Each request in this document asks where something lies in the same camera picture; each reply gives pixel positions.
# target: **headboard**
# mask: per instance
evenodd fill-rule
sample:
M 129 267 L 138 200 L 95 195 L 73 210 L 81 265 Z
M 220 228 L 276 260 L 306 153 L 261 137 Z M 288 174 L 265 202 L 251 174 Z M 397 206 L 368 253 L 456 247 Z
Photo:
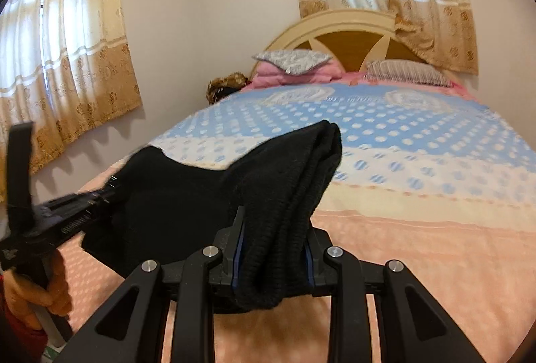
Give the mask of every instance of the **headboard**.
M 424 62 L 395 35 L 395 14 L 374 10 L 327 10 L 290 26 L 266 50 L 309 49 L 337 58 L 347 72 L 364 70 L 366 62 L 408 59 Z M 253 78 L 255 68 L 251 71 Z M 454 73 L 442 71 L 458 83 Z

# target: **black cloth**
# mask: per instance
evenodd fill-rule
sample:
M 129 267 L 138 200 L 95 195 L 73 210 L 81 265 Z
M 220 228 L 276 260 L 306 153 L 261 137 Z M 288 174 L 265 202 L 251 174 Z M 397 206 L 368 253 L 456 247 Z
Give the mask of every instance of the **black cloth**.
M 309 292 L 306 233 L 341 153 L 339 128 L 327 121 L 273 138 L 226 170 L 183 165 L 144 148 L 115 175 L 127 201 L 112 220 L 86 231 L 82 247 L 126 276 L 144 260 L 171 263 L 210 245 L 243 205 L 236 304 L 275 307 Z

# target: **pillow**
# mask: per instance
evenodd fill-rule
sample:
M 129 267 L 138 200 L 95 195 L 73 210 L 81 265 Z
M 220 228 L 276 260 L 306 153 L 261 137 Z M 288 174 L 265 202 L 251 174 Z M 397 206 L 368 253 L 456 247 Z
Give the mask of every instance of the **pillow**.
M 341 83 L 347 84 L 348 86 L 353 86 L 358 84 L 366 76 L 366 71 L 350 71 L 342 76 L 338 80 L 333 80 L 332 83 Z
M 452 82 L 432 65 L 421 64 L 412 60 L 373 60 L 366 64 L 366 69 L 365 78 L 367 80 L 389 80 L 443 86 L 445 88 L 452 87 Z
M 302 75 L 289 75 L 268 62 L 259 62 L 256 74 L 247 90 L 273 88 L 287 84 L 329 83 L 342 78 L 342 71 L 334 61 L 320 65 Z
M 309 70 L 327 63 L 331 56 L 311 50 L 275 50 L 255 54 L 254 59 L 263 60 L 281 68 L 289 75 L 306 74 Z
M 344 71 L 342 71 L 338 63 L 335 62 L 334 59 L 332 59 L 329 60 L 326 64 L 322 64 L 308 70 L 305 74 L 302 75 L 310 76 L 316 74 L 328 75 L 333 80 L 338 80 L 342 78 L 342 76 L 344 75 Z M 259 62 L 259 64 L 255 68 L 255 75 L 260 75 L 263 77 L 282 75 L 285 79 L 293 77 L 285 73 L 285 71 L 283 71 L 281 68 L 278 68 L 277 66 L 264 61 Z

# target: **polka dot bedspread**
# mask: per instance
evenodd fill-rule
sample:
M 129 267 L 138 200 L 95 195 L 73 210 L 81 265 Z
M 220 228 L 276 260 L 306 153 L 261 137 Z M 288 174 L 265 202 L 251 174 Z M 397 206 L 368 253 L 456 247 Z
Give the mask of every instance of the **polka dot bedspread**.
M 151 144 L 177 161 L 221 169 L 322 119 L 339 125 L 343 156 L 313 224 L 358 258 L 402 260 L 486 361 L 506 361 L 536 318 L 536 154 L 486 106 L 428 86 L 281 86 L 235 93 Z M 62 250 L 78 329 L 121 279 L 79 239 Z M 172 324 L 170 316 L 165 362 Z M 326 361 L 328 332 L 329 299 L 217 316 L 216 361 Z M 379 361 L 376 340 L 373 351 Z

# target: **pink pillow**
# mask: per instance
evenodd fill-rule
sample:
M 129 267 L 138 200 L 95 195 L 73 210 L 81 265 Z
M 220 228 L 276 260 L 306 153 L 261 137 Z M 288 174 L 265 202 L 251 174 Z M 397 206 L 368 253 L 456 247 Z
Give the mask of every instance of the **pink pillow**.
M 302 75 L 290 75 L 269 62 L 259 62 L 250 89 L 272 88 L 286 84 L 329 83 L 342 78 L 342 71 L 334 61 L 313 68 Z
M 271 64 L 269 62 L 263 62 L 263 61 L 259 62 L 255 70 L 255 73 L 256 75 L 260 75 L 260 76 L 285 75 L 286 77 L 292 77 L 290 74 L 286 74 L 285 71 L 283 71 L 281 68 L 278 68 L 274 64 Z M 333 80 L 338 80 L 339 78 L 342 78 L 343 73 L 344 72 L 340 69 L 338 64 L 334 62 L 333 60 L 330 60 L 326 64 L 322 64 L 320 66 L 317 66 L 316 68 L 311 69 L 310 71 L 307 71 L 305 74 L 302 74 L 302 76 L 325 74 L 325 75 L 329 75 L 331 78 L 333 78 Z
M 308 83 L 329 83 L 331 76 L 326 74 L 304 74 L 304 75 L 256 75 L 251 80 L 248 89 L 273 88 L 286 84 L 308 84 Z
M 357 84 L 359 81 L 364 80 L 366 76 L 366 71 L 364 72 L 348 72 L 342 76 L 340 80 L 333 80 L 333 83 L 342 83 L 347 84 L 348 86 L 352 84 Z

